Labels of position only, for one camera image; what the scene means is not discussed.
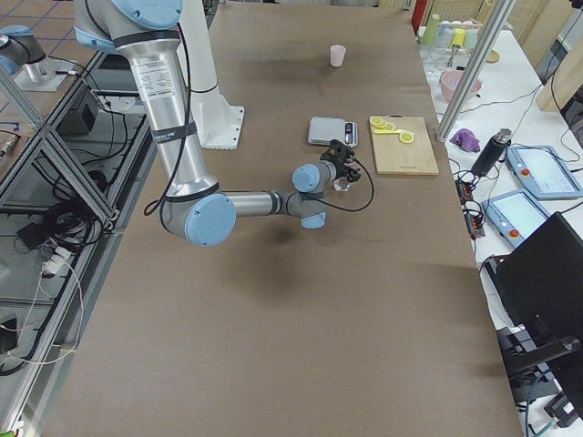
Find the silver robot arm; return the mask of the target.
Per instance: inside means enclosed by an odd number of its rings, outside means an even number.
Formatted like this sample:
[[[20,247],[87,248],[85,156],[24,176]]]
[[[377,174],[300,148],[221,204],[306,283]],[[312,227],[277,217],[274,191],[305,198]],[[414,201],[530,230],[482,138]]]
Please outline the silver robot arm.
[[[152,138],[168,176],[160,198],[145,214],[159,214],[163,228],[192,244],[211,247],[233,231],[240,217],[289,215],[306,229],[326,221],[328,184],[357,181],[355,154],[334,139],[321,158],[296,168],[294,190],[224,192],[206,167],[204,140],[241,125],[218,81],[207,19],[200,1],[76,1],[77,41],[118,53],[129,63],[145,106]]]

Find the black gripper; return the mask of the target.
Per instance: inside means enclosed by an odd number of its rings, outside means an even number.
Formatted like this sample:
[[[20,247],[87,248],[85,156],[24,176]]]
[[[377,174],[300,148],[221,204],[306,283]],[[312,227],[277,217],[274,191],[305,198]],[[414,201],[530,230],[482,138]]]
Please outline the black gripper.
[[[320,155],[320,160],[332,164],[335,176],[332,180],[346,178],[347,180],[359,180],[360,170],[350,167],[356,161],[353,150],[342,141],[332,139],[330,146]]]

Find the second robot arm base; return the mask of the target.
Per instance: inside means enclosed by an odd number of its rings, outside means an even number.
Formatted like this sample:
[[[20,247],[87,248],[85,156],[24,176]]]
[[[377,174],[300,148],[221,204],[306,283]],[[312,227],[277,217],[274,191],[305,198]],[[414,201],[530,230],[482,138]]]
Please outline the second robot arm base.
[[[26,25],[1,29],[1,67],[23,91],[56,92],[66,79]]]

